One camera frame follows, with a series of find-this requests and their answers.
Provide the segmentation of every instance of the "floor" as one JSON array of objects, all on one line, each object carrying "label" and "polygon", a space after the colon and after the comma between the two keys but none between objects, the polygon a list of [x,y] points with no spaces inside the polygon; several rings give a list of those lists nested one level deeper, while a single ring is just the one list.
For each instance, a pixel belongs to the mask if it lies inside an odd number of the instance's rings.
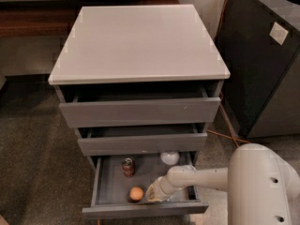
[{"label": "floor", "polygon": [[[93,171],[76,136],[45,82],[10,82],[0,98],[0,214],[9,224],[97,224],[84,220],[94,182]],[[210,127],[227,133],[220,113]],[[262,143],[300,173],[300,135],[265,138]],[[196,167],[228,166],[230,140],[208,135]],[[227,224],[227,194],[199,188],[210,206],[203,215],[103,220],[102,224]],[[300,198],[291,203],[292,224],[300,224]]]}]

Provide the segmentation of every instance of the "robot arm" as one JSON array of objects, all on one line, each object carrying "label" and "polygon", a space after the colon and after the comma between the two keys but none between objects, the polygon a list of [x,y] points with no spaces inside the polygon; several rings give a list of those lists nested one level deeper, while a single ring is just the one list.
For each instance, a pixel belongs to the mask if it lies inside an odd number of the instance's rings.
[{"label": "robot arm", "polygon": [[196,185],[228,192],[230,225],[291,224],[288,200],[300,193],[300,178],[291,165],[264,146],[247,144],[236,149],[228,169],[170,168],[146,197],[168,201],[175,191]]}]

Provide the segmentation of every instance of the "gray drawer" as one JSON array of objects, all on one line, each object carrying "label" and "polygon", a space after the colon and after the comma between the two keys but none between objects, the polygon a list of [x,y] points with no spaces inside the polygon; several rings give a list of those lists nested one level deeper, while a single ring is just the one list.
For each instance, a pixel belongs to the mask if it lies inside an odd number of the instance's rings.
[{"label": "gray drawer", "polygon": [[127,86],[114,90],[84,86],[77,92],[76,87],[71,87],[74,95],[66,95],[66,103],[60,104],[67,124],[71,128],[92,128],[205,123],[214,120],[219,105],[219,98],[208,97],[196,82]]},{"label": "gray drawer", "polygon": [[78,144],[85,156],[199,151],[207,137],[201,131],[195,124],[93,127],[82,133]]},{"label": "gray drawer", "polygon": [[[136,173],[131,178],[123,175],[124,158],[135,161]],[[181,153],[179,164],[191,164],[189,153]],[[99,158],[91,207],[84,208],[83,215],[86,218],[137,218],[204,213],[208,204],[197,199],[194,187],[178,191],[169,202],[150,203],[144,197],[138,203],[128,201],[132,187],[138,186],[145,193],[149,185],[169,169],[158,154]]]}]

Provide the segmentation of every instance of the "can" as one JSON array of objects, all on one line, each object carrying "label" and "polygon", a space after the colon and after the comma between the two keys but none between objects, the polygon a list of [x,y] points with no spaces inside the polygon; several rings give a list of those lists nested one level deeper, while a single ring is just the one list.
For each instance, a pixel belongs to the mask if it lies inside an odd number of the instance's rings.
[{"label": "can", "polygon": [[122,162],[124,176],[131,177],[135,173],[134,161],[131,158],[125,158]]}]

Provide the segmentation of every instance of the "white label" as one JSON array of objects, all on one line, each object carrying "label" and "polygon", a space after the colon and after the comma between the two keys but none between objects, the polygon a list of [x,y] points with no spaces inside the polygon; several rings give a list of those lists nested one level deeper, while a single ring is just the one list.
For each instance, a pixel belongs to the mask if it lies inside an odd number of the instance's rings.
[{"label": "white label", "polygon": [[277,22],[274,22],[270,36],[280,45],[283,44],[285,38],[288,36],[289,31],[280,26]]}]

